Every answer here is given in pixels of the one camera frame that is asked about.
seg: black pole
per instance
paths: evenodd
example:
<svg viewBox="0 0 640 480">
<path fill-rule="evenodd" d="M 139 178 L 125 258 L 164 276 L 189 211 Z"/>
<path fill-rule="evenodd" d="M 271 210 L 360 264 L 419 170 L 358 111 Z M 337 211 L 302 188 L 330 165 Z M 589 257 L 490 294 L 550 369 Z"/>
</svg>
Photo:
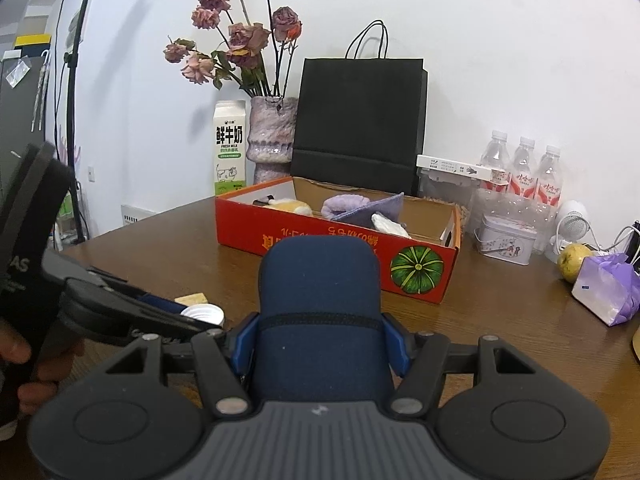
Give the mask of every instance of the black pole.
<svg viewBox="0 0 640 480">
<path fill-rule="evenodd" d="M 84 15 L 88 5 L 89 0 L 82 0 L 82 5 L 78 12 L 74 46 L 71 54 L 66 58 L 66 63 L 69 67 L 69 81 L 66 87 L 66 163 L 74 176 L 69 192 L 71 193 L 71 205 L 74 210 L 78 243 L 84 242 L 85 237 L 78 203 L 78 186 L 76 185 L 76 71 L 78 69 L 78 47 L 80 46 L 80 37 L 82 35 L 82 24 L 84 23 Z"/>
</svg>

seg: pumpkin illustration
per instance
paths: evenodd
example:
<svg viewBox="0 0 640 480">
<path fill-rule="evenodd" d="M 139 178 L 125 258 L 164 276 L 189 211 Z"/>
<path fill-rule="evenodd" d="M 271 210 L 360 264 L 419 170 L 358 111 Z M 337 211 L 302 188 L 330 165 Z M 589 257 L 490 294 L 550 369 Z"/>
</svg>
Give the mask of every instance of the pumpkin illustration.
<svg viewBox="0 0 640 480">
<path fill-rule="evenodd" d="M 440 255 L 424 246 L 405 247 L 391 260 L 391 279 L 407 294 L 424 294 L 434 288 L 444 271 Z"/>
</svg>

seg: yellow pear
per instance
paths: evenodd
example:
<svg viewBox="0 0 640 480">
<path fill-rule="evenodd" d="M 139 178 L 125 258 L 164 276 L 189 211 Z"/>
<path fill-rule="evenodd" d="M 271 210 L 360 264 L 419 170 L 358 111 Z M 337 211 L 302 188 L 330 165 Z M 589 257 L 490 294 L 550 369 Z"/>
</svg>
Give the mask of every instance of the yellow pear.
<svg viewBox="0 0 640 480">
<path fill-rule="evenodd" d="M 571 244 L 562 250 L 558 256 L 558 269 L 562 273 L 562 277 L 569 283 L 575 283 L 580 273 L 582 261 L 587 256 L 592 256 L 591 250 L 582 244 Z"/>
</svg>

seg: round pad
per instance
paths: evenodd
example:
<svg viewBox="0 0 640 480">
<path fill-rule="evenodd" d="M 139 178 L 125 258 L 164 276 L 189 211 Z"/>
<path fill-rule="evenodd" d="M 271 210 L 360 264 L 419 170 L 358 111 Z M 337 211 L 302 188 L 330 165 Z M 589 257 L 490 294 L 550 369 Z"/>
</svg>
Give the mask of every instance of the round pad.
<svg viewBox="0 0 640 480">
<path fill-rule="evenodd" d="M 33 418 L 31 451 L 68 480 L 142 480 L 172 471 L 198 445 L 200 411 L 142 376 L 104 376 L 46 404 Z"/>
<path fill-rule="evenodd" d="M 147 411 L 133 402 L 105 400 L 76 415 L 76 431 L 96 444 L 117 444 L 136 438 L 149 425 Z"/>
<path fill-rule="evenodd" d="M 539 374 L 481 382 L 453 397 L 436 431 L 457 466 L 496 480 L 582 478 L 595 473 L 609 446 L 597 406 Z"/>
<path fill-rule="evenodd" d="M 494 409 L 494 428 L 511 440 L 544 442 L 564 430 L 564 415 L 557 408 L 536 400 L 512 400 Z"/>
</svg>

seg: white plush toy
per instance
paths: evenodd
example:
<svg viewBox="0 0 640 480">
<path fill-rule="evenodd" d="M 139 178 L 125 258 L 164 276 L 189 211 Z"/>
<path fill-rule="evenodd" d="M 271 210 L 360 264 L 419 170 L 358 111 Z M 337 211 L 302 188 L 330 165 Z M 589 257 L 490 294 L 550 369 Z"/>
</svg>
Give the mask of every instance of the white plush toy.
<svg viewBox="0 0 640 480">
<path fill-rule="evenodd" d="M 309 204 L 302 202 L 302 200 L 294 200 L 292 198 L 281 198 L 279 200 L 269 200 L 269 205 L 265 206 L 268 209 L 277 209 L 279 211 L 286 211 L 288 213 L 295 213 L 296 215 L 313 216 Z"/>
</svg>

